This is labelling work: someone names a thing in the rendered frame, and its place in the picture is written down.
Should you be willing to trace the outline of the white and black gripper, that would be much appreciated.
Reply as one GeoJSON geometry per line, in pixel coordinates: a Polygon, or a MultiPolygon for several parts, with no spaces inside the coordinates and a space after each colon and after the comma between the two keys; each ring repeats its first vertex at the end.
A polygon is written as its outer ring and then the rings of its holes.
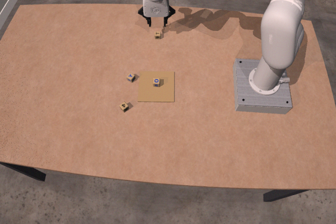
{"type": "Polygon", "coordinates": [[[143,6],[138,10],[138,14],[146,18],[149,27],[151,27],[151,17],[164,17],[164,27],[166,27],[167,20],[175,14],[175,9],[169,5],[169,0],[143,0],[143,6]]]}

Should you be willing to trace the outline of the tan flat square mat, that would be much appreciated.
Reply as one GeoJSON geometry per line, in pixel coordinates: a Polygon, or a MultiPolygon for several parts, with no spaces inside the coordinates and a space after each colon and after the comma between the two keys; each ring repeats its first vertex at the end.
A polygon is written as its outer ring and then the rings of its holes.
{"type": "Polygon", "coordinates": [[[174,71],[140,71],[138,102],[174,102],[174,71]],[[160,87],[153,78],[160,78],[160,87]]]}

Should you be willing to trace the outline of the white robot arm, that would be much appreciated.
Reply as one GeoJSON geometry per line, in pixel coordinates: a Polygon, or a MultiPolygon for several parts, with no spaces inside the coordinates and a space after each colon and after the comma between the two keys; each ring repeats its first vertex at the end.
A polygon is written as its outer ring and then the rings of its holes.
{"type": "Polygon", "coordinates": [[[255,92],[272,95],[279,83],[290,82],[289,77],[281,76],[285,76],[302,43],[304,11],[305,0],[271,0],[261,20],[262,57],[248,78],[255,92]]]}

